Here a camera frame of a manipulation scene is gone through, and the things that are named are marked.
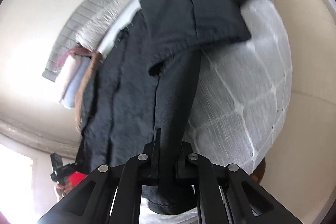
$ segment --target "red handle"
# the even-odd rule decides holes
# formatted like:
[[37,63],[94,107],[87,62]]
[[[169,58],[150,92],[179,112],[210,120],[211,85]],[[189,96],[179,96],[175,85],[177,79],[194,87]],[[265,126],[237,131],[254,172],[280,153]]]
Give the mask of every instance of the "red handle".
[[69,180],[72,184],[72,187],[76,187],[87,175],[75,172],[69,176]]

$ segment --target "white plastic-wrapped object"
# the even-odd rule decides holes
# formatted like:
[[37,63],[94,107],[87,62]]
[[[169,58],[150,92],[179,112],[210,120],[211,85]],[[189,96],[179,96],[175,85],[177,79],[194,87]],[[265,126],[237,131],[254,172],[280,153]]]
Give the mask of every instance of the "white plastic-wrapped object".
[[236,163],[250,174],[282,129],[292,62],[270,0],[249,0],[241,13],[252,38],[204,52],[184,139],[212,163]]
[[130,0],[112,0],[76,33],[76,42],[94,52]]

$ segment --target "brown fabric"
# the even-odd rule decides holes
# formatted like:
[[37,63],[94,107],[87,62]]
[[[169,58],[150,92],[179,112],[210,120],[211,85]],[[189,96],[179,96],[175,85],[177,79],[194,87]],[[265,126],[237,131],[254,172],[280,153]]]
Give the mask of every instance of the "brown fabric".
[[265,169],[266,169],[266,160],[265,158],[263,158],[261,163],[257,166],[254,172],[250,175],[250,177],[260,184],[262,178],[264,177]]
[[102,60],[102,54],[100,52],[95,52],[92,54],[91,62],[86,70],[86,73],[84,74],[79,90],[77,91],[76,96],[75,96],[75,121],[76,121],[76,129],[78,132],[81,131],[80,124],[81,124],[83,93],[85,91],[88,81],[90,80],[93,73],[97,69],[101,60]]

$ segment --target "black fabric cover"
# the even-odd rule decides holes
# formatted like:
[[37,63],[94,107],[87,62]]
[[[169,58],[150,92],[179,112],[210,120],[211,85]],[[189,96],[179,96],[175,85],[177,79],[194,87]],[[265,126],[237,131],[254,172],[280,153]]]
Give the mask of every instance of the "black fabric cover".
[[179,214],[195,207],[191,187],[174,183],[177,147],[198,83],[200,50],[243,42],[245,0],[141,0],[83,95],[76,162],[89,173],[140,154],[161,128],[160,183],[144,187],[150,208]]

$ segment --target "silver bolt head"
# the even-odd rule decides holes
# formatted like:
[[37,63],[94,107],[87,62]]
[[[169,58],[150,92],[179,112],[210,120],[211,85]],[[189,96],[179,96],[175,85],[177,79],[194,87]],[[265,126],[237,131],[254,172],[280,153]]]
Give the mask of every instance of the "silver bolt head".
[[140,154],[138,156],[138,160],[146,160],[146,159],[148,159],[148,155],[146,155],[146,154]]
[[98,167],[98,171],[101,173],[105,173],[108,169],[109,167],[107,165],[101,165]]
[[229,170],[232,172],[237,172],[239,170],[239,166],[236,164],[229,164]]
[[188,155],[188,158],[189,158],[190,160],[197,160],[197,159],[198,159],[198,155],[195,154],[195,153],[190,153],[190,154]]

